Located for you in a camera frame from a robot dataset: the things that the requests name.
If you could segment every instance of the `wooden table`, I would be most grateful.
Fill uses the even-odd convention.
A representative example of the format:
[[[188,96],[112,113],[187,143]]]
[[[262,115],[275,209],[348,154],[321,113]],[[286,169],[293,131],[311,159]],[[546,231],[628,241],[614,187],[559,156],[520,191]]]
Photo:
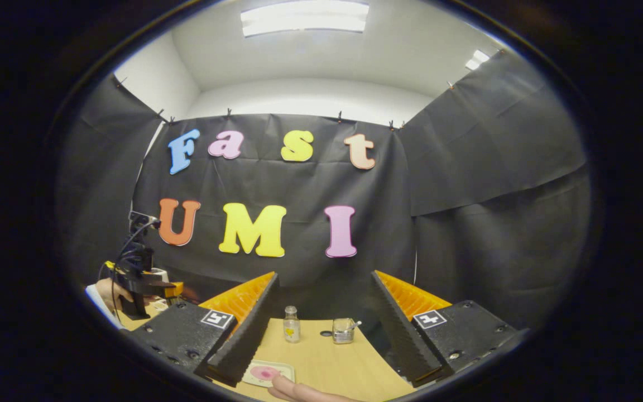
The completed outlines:
[[[151,316],[158,314],[151,306],[146,310]],[[146,322],[131,321],[125,314],[119,314],[123,326],[130,330]],[[253,359],[289,364],[294,367],[297,384],[307,384],[319,391],[366,402],[390,400],[415,391],[368,343],[363,325],[354,331],[354,342],[345,345],[336,345],[331,337],[319,335],[331,328],[332,320],[302,320],[301,340],[289,343],[284,341],[282,320],[270,318]],[[254,399],[281,400],[270,395],[265,387],[247,382],[239,382],[237,387],[214,383]]]

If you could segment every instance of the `glass bottle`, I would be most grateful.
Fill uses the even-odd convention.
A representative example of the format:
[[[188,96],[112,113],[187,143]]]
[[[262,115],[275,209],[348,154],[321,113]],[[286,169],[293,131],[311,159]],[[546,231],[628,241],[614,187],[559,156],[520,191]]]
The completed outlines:
[[[297,343],[301,332],[299,318],[296,317],[296,307],[288,305],[284,308],[284,339],[290,343]]]

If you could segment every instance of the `hand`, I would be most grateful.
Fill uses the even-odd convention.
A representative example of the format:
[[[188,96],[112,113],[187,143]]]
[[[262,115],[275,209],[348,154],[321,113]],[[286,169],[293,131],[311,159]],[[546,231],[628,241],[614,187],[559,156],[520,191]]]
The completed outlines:
[[[113,284],[113,295],[111,295],[111,282],[112,279],[108,277],[106,279],[101,279],[96,283],[96,290],[110,311],[113,311],[114,308],[122,308],[121,301],[118,299],[118,296],[123,296],[126,300],[133,303],[133,296],[131,296],[131,293],[128,292],[128,290],[123,289],[123,287],[117,283]],[[145,305],[148,305],[154,300],[154,296],[145,296],[143,299],[145,300]]]
[[[359,402],[346,396],[317,391],[304,384],[295,384],[279,374],[272,379],[272,387],[268,387],[267,392],[289,402]]]

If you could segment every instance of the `fluorescent light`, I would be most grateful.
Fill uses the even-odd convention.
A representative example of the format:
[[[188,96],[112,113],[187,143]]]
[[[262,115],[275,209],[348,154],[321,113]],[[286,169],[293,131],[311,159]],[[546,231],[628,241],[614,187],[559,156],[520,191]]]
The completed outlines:
[[[473,54],[473,59],[480,61],[481,63],[484,63],[485,61],[490,60],[490,57],[483,53],[482,51],[476,50],[475,53]]]
[[[476,68],[480,67],[480,63],[475,60],[468,60],[465,66],[471,70],[475,70]]]
[[[292,30],[363,32],[368,5],[339,0],[303,0],[255,8],[240,14],[247,36]]]

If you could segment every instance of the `pink letter i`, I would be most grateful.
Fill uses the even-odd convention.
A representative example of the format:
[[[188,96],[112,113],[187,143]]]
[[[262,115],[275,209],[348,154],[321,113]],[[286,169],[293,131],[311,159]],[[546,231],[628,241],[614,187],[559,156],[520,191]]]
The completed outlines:
[[[352,245],[352,215],[356,211],[347,205],[333,205],[326,207],[324,213],[329,217],[331,238],[327,257],[353,257],[357,248]]]

